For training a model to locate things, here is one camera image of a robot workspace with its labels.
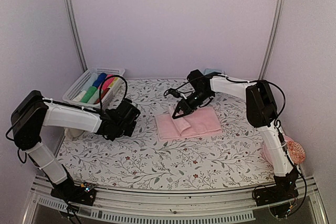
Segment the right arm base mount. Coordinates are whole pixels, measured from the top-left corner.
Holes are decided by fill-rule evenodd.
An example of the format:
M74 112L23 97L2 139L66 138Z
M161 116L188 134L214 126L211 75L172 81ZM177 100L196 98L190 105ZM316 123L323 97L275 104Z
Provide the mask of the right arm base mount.
M257 206L264 206L297 198L299 193L296 184L290 182L287 189L282 185L259 185L254 188L251 195Z

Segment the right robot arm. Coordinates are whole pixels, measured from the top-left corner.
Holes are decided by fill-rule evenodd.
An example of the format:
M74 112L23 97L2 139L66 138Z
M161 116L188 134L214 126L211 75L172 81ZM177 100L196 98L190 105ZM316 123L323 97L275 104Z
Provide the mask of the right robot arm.
M199 70L190 72L187 83L193 87L193 91L182 92L180 88L169 88L164 92L164 95L171 94L180 99L172 118L182 118L207 106L216 93L244 100L247 121L262 136L274 168L276 185L271 190L271 196L276 201L282 201L290 195L299 173L281 131L279 110L271 90L274 84L266 80L234 79L219 72L202 74Z

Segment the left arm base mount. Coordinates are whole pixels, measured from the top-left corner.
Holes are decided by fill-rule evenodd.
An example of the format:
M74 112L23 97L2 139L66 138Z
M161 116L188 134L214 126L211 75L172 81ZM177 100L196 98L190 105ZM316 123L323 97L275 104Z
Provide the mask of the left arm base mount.
M93 206L97 191L76 185L72 179L66 179L60 184L51 183L53 186L50 193L55 198L62 199L64 202L74 202L82 205Z

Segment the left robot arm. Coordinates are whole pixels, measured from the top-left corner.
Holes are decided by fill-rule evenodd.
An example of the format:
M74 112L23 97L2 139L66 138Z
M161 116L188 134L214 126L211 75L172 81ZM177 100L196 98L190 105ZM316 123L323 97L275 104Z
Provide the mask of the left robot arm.
M48 177L53 186L67 200L78 195L78 188L67 170L42 142L40 133L44 127L80 130L101 135L114 141L131 136L140 110L131 100L124 98L115 109L89 110L85 107L53 101L33 90L11 114L8 140L25 152Z

